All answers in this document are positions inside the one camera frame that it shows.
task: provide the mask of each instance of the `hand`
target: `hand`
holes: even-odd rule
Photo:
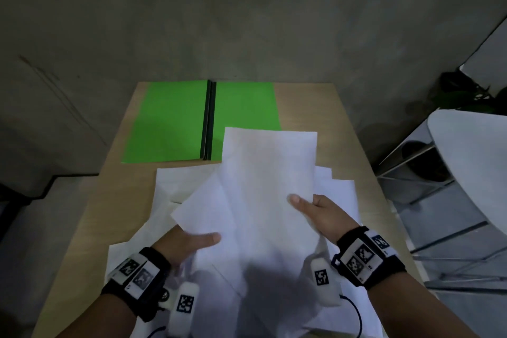
[[[178,266],[197,250],[216,245],[221,238],[218,232],[192,235],[184,232],[179,225],[176,225],[156,241],[152,247],[161,253],[171,266]]]
[[[315,227],[332,243],[359,224],[324,195],[314,195],[313,204],[299,195],[290,194],[289,203],[310,218]]]

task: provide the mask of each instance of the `person's right arm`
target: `person's right arm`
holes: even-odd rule
[[[326,196],[314,195],[313,203],[309,203],[291,194],[289,202],[332,243],[359,226]],[[368,297],[389,338],[478,338],[408,273],[387,277],[368,291]]]

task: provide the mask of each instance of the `person's left arm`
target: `person's left arm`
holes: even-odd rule
[[[161,253],[172,267],[204,247],[216,245],[220,234],[191,235],[180,226],[169,230],[152,247]],[[88,309],[72,322],[58,338],[128,338],[135,326],[136,316],[123,300],[112,294],[100,295]]]

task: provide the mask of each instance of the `person's left hand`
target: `person's left hand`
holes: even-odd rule
[[[192,235],[184,232],[179,225],[176,225],[156,241],[152,247],[161,253],[174,267],[180,265],[197,250],[216,245],[221,238],[218,232]]]

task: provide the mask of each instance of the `wall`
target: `wall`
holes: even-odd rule
[[[476,83],[496,96],[507,87],[507,20],[460,67]]]
[[[371,161],[507,0],[1,0],[0,182],[97,172],[139,80],[333,82]]]

